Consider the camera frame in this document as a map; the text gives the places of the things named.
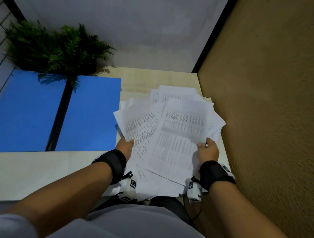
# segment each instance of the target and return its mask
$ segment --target pants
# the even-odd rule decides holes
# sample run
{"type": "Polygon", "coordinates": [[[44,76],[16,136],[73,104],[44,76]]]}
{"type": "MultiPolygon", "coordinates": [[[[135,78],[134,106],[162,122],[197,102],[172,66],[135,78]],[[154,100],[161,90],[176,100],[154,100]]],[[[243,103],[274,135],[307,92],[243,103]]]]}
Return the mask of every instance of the pants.
{"type": "MultiPolygon", "coordinates": [[[[116,195],[110,198],[108,201],[96,207],[92,212],[99,211],[101,209],[119,205],[119,204],[143,205],[142,202],[138,202],[136,199],[133,199],[132,201],[129,201],[129,202],[123,202],[116,195]]],[[[169,211],[173,212],[175,215],[177,215],[182,221],[184,221],[185,223],[189,224],[191,227],[196,229],[185,207],[175,197],[163,197],[163,196],[154,197],[153,199],[151,199],[149,206],[164,207],[168,209],[169,211]]]]}

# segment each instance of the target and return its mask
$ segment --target gray shirt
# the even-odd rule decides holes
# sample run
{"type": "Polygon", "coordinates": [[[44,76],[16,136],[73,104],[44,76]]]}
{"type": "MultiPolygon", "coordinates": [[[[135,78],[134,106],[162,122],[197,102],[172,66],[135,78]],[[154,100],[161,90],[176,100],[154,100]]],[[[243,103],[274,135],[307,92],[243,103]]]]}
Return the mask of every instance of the gray shirt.
{"type": "MultiPolygon", "coordinates": [[[[25,218],[0,215],[0,237],[36,238],[35,227],[25,218]]],[[[48,236],[62,237],[203,237],[193,227],[163,207],[122,204],[76,219],[48,236]]]]}

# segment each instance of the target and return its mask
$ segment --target person's left hand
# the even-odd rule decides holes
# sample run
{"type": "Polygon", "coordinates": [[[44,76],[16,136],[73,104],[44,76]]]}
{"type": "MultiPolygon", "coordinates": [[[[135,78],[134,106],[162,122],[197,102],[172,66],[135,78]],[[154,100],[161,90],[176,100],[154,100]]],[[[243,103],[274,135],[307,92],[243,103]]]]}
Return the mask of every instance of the person's left hand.
{"type": "Polygon", "coordinates": [[[134,139],[131,139],[130,142],[127,142],[124,136],[122,136],[118,144],[116,145],[115,149],[118,149],[119,151],[121,151],[128,161],[131,157],[133,145],[134,145],[134,139]]]}

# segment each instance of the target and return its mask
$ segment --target black wristband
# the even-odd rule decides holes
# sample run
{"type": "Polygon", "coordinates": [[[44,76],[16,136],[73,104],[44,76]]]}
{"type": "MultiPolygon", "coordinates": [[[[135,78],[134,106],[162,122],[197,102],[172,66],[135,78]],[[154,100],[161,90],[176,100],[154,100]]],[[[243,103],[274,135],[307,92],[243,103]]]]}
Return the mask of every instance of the black wristband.
{"type": "Polygon", "coordinates": [[[213,160],[204,162],[199,172],[201,175],[201,186],[206,190],[209,190],[210,186],[216,181],[228,181],[234,184],[236,182],[218,162],[213,160]]]}
{"type": "Polygon", "coordinates": [[[111,184],[119,182],[124,174],[127,160],[124,154],[118,149],[113,149],[107,153],[102,154],[99,158],[95,159],[92,163],[105,162],[112,170],[112,181],[111,184]]]}

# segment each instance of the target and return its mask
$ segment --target stack of papers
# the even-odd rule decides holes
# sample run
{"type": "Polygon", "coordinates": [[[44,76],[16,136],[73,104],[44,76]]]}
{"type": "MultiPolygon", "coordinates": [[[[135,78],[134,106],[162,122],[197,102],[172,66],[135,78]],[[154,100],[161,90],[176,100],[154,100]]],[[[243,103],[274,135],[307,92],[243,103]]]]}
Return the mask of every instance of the stack of papers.
{"type": "Polygon", "coordinates": [[[125,173],[138,179],[138,201],[186,192],[188,179],[198,176],[198,142],[217,141],[225,121],[195,88],[159,86],[149,100],[120,102],[114,112],[127,141],[134,139],[125,173]]]}

